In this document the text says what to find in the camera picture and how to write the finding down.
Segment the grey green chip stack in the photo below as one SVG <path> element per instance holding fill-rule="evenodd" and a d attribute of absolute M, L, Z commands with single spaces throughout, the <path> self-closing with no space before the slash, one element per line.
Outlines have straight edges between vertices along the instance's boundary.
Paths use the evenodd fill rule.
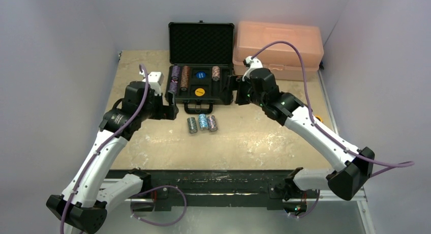
<path fill-rule="evenodd" d="M 198 132 L 197 122 L 194 117 L 187 118 L 187 124 L 188 124 L 188 129 L 190 134 L 194 134 Z"/>

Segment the pink poker chip stack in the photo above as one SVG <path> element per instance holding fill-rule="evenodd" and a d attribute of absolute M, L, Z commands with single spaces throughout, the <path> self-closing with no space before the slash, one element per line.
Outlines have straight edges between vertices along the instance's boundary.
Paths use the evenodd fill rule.
<path fill-rule="evenodd" d="M 220 67 L 218 67 L 218 66 L 212 67 L 211 78 L 213 81 L 219 81 L 220 80 Z"/>

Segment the light blue chip stack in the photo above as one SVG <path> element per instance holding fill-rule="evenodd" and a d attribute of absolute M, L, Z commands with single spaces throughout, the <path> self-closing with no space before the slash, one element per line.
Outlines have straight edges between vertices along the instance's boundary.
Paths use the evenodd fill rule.
<path fill-rule="evenodd" d="M 208 125 L 206 114 L 199 114 L 198 115 L 198 123 L 199 123 L 199 128 L 201 130 L 205 131 L 205 130 L 209 129 L 209 125 Z"/>

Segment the pink blue chip stack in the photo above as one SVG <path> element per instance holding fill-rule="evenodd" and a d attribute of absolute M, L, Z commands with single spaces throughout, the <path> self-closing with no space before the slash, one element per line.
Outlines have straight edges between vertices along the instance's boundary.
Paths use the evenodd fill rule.
<path fill-rule="evenodd" d="M 217 125 L 215 116 L 214 115 L 210 115 L 206 119 L 207 119 L 209 131 L 210 132 L 217 131 L 218 130 L 218 125 Z"/>

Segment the brown chip stack upright-facing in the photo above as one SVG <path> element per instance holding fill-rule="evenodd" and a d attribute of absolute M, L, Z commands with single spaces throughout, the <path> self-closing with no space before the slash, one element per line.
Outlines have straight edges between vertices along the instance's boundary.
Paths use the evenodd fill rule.
<path fill-rule="evenodd" d="M 189 66 L 183 66 L 181 70 L 181 82 L 182 83 L 188 83 L 190 78 L 190 67 Z"/>

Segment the brown chip stack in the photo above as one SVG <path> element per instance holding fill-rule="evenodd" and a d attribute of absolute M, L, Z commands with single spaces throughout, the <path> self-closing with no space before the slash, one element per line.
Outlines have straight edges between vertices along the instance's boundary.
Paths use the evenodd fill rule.
<path fill-rule="evenodd" d="M 187 80 L 182 80 L 180 82 L 180 91 L 187 91 L 189 87 L 189 82 Z"/>

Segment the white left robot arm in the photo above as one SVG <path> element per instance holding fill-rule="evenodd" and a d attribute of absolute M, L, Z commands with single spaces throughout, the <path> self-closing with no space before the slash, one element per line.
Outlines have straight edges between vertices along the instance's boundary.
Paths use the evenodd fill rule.
<path fill-rule="evenodd" d="M 108 188 L 102 183 L 118 154 L 144 120 L 174 120 L 178 113 L 175 96 L 163 103 L 161 72 L 151 72 L 141 81 L 130 82 L 125 94 L 106 112 L 93 147 L 72 181 L 60 195 L 51 195 L 48 209 L 60 220 L 60 233 L 96 233 L 109 212 L 129 197 L 156 197 L 151 175 L 132 169 Z"/>

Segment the black poker set case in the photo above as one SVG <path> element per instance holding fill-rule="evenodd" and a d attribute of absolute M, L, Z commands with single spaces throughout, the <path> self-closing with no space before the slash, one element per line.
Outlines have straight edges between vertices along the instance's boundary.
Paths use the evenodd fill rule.
<path fill-rule="evenodd" d="M 224 103 L 224 87 L 228 75 L 233 75 L 233 23 L 200 22 L 170 22 L 169 31 L 169 61 L 168 92 L 172 81 L 173 66 L 190 67 L 189 87 L 187 91 L 180 91 L 181 71 L 178 78 L 178 90 L 175 95 L 176 103 L 183 105 L 188 114 L 210 114 L 216 105 L 230 105 Z M 220 67 L 220 80 L 213 81 L 211 69 Z M 207 77 L 198 79 L 197 72 L 205 72 Z M 204 88 L 206 93 L 202 97 L 195 95 L 195 89 Z"/>

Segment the purple chip stack lower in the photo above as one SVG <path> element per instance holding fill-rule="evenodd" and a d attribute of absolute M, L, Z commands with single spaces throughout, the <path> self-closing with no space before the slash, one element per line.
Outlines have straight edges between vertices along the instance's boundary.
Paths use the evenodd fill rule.
<path fill-rule="evenodd" d="M 169 92 L 172 92 L 173 94 L 177 94 L 177 90 L 178 90 L 178 82 L 177 81 L 174 81 L 174 80 L 172 80 L 171 82 L 170 82 L 170 84 L 169 84 L 169 88 L 168 88 L 168 91 Z"/>

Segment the purple chip stack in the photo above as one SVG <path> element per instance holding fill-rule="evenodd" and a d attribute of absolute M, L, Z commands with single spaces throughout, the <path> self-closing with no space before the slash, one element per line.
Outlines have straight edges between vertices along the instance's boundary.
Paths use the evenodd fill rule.
<path fill-rule="evenodd" d="M 177 90 L 178 90 L 178 82 L 177 81 L 174 81 L 174 80 L 172 80 L 171 82 L 170 82 L 170 84 L 169 84 L 169 88 L 168 88 L 168 91 L 169 92 L 172 92 L 173 94 L 177 94 Z"/>
<path fill-rule="evenodd" d="M 180 75 L 181 68 L 180 66 L 173 66 L 172 72 L 171 72 L 171 78 L 174 81 L 178 81 L 179 75 Z"/>

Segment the yellow big blind button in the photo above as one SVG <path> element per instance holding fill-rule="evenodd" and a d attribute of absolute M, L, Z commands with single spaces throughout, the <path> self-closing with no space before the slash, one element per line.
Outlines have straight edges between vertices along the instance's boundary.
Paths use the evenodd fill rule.
<path fill-rule="evenodd" d="M 197 97 L 202 97 L 205 95 L 205 93 L 206 93 L 206 91 L 204 88 L 199 87 L 199 88 L 195 89 L 195 95 Z"/>

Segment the purple chip stack upper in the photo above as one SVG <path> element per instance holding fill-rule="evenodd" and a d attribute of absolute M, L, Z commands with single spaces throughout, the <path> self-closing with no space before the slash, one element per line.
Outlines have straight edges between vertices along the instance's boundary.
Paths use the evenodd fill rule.
<path fill-rule="evenodd" d="M 173 66 L 172 72 L 171 72 L 171 78 L 174 81 L 178 81 L 179 75 L 180 75 L 181 68 L 180 66 Z"/>

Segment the translucent pink storage box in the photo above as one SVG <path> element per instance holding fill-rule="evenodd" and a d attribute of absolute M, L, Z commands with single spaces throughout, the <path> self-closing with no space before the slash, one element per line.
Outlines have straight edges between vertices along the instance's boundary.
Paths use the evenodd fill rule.
<path fill-rule="evenodd" d="M 233 66 L 236 75 L 246 72 L 243 60 L 262 47 L 275 41 L 287 41 L 301 54 L 310 78 L 320 68 L 324 55 L 320 29 L 316 26 L 268 22 L 241 21 L 237 27 L 233 49 Z M 257 55 L 263 67 L 277 79 L 303 80 L 301 64 L 296 52 L 286 44 L 275 44 Z"/>

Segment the yellow tape measure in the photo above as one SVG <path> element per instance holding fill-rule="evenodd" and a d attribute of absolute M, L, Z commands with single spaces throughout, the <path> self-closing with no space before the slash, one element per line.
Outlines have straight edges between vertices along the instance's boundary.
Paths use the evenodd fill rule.
<path fill-rule="evenodd" d="M 323 120 L 322 120 L 322 118 L 321 118 L 320 116 L 316 115 L 316 116 L 315 116 L 315 118 L 316 118 L 318 121 L 323 122 Z"/>

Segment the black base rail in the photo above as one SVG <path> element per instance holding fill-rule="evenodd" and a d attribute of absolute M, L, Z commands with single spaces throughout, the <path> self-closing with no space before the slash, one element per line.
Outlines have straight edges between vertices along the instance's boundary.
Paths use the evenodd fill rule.
<path fill-rule="evenodd" d="M 133 173 L 144 178 L 141 199 L 153 199 L 156 211 L 172 207 L 263 207 L 305 210 L 302 200 L 317 197 L 319 189 L 297 190 L 288 177 L 297 170 L 110 170 L 106 179 L 122 179 Z M 321 194 L 331 190 L 320 190 Z"/>

